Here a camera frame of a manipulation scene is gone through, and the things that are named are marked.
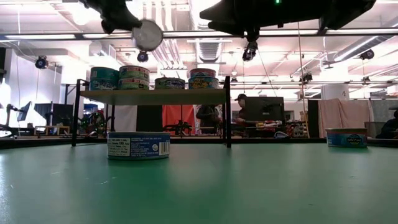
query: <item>shelf leg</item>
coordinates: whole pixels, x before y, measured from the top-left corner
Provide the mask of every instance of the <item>shelf leg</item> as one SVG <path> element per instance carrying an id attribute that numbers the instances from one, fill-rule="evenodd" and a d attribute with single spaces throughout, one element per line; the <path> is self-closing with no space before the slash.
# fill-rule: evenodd
<path id="1" fill-rule="evenodd" d="M 222 117 L 223 117 L 223 142 L 226 143 L 226 119 L 225 119 L 225 104 L 223 104 Z"/>
<path id="2" fill-rule="evenodd" d="M 112 118 L 111 118 L 111 131 L 115 131 L 114 130 L 114 105 L 112 105 Z"/>
<path id="3" fill-rule="evenodd" d="M 73 112 L 73 129 L 72 129 L 72 146 L 76 146 L 77 139 L 77 121 L 79 116 L 79 104 L 80 104 L 80 80 L 76 83 L 76 99 L 75 99 L 75 110 Z"/>
<path id="4" fill-rule="evenodd" d="M 225 77 L 225 87 L 226 87 L 226 147 L 231 147 L 231 77 Z"/>

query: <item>man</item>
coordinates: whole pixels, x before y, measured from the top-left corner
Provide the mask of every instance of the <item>man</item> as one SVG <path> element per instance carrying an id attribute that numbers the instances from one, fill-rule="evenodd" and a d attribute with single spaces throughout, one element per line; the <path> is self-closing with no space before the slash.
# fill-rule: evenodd
<path id="1" fill-rule="evenodd" d="M 244 104 L 244 101 L 246 98 L 247 98 L 247 96 L 245 94 L 239 94 L 238 97 L 235 99 L 235 101 L 238 102 L 238 105 L 242 109 L 239 111 L 238 117 L 233 118 L 233 121 L 236 124 L 240 124 L 241 126 L 246 125 L 246 109 L 245 109 L 245 104 Z"/>
<path id="2" fill-rule="evenodd" d="M 197 118 L 200 119 L 201 127 L 214 127 L 214 129 L 202 129 L 202 134 L 217 133 L 217 125 L 221 123 L 221 118 L 218 116 L 216 105 L 201 105 L 197 112 Z"/>
<path id="3" fill-rule="evenodd" d="M 394 118 L 388 120 L 383 128 L 381 129 L 381 134 L 377 135 L 376 138 L 379 139 L 392 139 L 397 136 L 398 131 L 398 110 L 394 112 Z"/>

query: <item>fluorescent light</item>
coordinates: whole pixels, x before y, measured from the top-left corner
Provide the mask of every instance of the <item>fluorescent light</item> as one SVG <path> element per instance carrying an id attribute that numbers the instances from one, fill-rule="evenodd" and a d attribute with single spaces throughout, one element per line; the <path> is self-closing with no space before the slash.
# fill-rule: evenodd
<path id="1" fill-rule="evenodd" d="M 113 34 L 83 34 L 85 39 L 120 39 L 120 38 L 131 38 L 130 32 L 123 32 L 123 33 L 113 33 Z"/>
<path id="2" fill-rule="evenodd" d="M 334 58 L 335 61 L 340 61 L 340 60 L 342 60 L 343 58 L 347 57 L 347 55 L 353 53 L 355 50 L 358 50 L 360 47 L 366 45 L 367 43 L 369 43 L 370 41 L 376 39 L 377 37 L 378 37 L 378 36 L 372 37 L 372 38 L 370 38 L 369 40 L 363 42 L 362 44 L 359 44 L 359 45 L 357 45 L 356 47 L 352 48 L 351 50 L 347 51 L 345 54 L 340 55 L 340 56 L 337 57 L 337 58 Z"/>
<path id="3" fill-rule="evenodd" d="M 0 43 L 3 43 L 3 42 L 12 42 L 12 41 L 17 41 L 17 40 L 0 40 Z"/>
<path id="4" fill-rule="evenodd" d="M 197 40 L 187 40 L 187 43 L 195 44 L 195 43 L 232 43 L 232 40 L 206 40 L 206 39 L 197 39 Z"/>
<path id="5" fill-rule="evenodd" d="M 382 0 L 378 0 L 378 1 L 376 1 L 376 4 L 398 4 L 398 1 L 382 1 Z"/>
<path id="6" fill-rule="evenodd" d="M 57 40 L 57 39 L 75 39 L 73 34 L 44 34 L 44 35 L 6 35 L 10 40 Z"/>
<path id="7" fill-rule="evenodd" d="M 315 35 L 317 30 L 300 30 L 300 35 Z M 299 30 L 260 30 L 260 35 L 298 35 Z"/>
<path id="8" fill-rule="evenodd" d="M 397 33 L 397 29 L 394 28 L 373 28 L 373 29 L 340 29 L 340 30 L 328 30 L 329 35 L 365 35 L 365 34 L 391 34 Z"/>

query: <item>orange curtain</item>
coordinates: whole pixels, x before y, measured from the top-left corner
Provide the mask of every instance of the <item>orange curtain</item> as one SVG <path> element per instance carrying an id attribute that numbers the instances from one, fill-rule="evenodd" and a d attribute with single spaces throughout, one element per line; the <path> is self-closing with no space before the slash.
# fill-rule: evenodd
<path id="1" fill-rule="evenodd" d="M 163 127 L 168 124 L 178 124 L 178 121 L 182 119 L 183 122 L 187 122 L 192 126 L 191 134 L 195 132 L 195 119 L 193 116 L 192 105 L 182 105 L 182 118 L 181 118 L 181 106 L 180 105 L 163 105 L 162 108 L 162 121 Z"/>

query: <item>blue can label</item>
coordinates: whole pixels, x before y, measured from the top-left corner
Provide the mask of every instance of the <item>blue can label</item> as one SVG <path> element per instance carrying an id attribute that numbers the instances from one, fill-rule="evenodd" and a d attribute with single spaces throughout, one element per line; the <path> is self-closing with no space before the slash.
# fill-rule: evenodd
<path id="1" fill-rule="evenodd" d="M 170 136 L 108 138 L 108 155 L 120 157 L 157 157 L 170 154 Z"/>
<path id="2" fill-rule="evenodd" d="M 343 146 L 343 147 L 366 147 L 367 141 L 364 134 L 328 134 L 328 144 L 330 146 Z"/>

